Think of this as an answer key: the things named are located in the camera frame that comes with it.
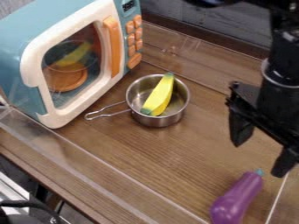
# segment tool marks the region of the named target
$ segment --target purple eggplant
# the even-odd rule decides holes
[[[240,224],[249,205],[264,187],[262,172],[249,171],[228,193],[214,202],[210,216],[214,224]]]

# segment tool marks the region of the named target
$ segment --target stainless steel pot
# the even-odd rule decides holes
[[[86,119],[94,120],[103,116],[115,116],[127,111],[131,111],[131,115],[135,120],[149,127],[162,128],[178,123],[183,118],[183,112],[190,103],[191,92],[185,83],[175,78],[173,88],[173,99],[167,106],[166,111],[159,116],[150,116],[141,113],[141,109],[146,103],[146,99],[153,93],[155,86],[158,85],[163,74],[150,74],[138,79],[129,87],[126,91],[126,101],[118,102],[106,106],[103,109],[87,113]],[[106,109],[115,107],[121,103],[127,103],[130,109],[118,111],[113,114],[101,114]]]

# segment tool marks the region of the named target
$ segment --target microwave handle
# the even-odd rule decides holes
[[[118,25],[118,20],[110,16],[105,19],[105,28],[109,29],[110,44],[111,44],[111,76],[113,78],[119,74],[121,68],[121,29]]]

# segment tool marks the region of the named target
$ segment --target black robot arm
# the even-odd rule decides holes
[[[201,7],[241,1],[189,0]],[[233,82],[229,105],[230,139],[241,146],[261,128],[282,145],[273,175],[282,178],[299,162],[299,1],[246,2],[270,9],[273,45],[262,66],[261,87]]]

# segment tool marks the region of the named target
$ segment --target yellow banana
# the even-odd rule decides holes
[[[82,58],[86,56],[86,54],[90,52],[91,49],[91,43],[85,42],[78,49],[71,52],[63,59],[57,61],[54,63],[58,67],[67,67],[71,66],[74,63],[79,62]]]
[[[149,116],[159,116],[171,101],[174,93],[174,74],[167,73],[150,94],[141,112]]]

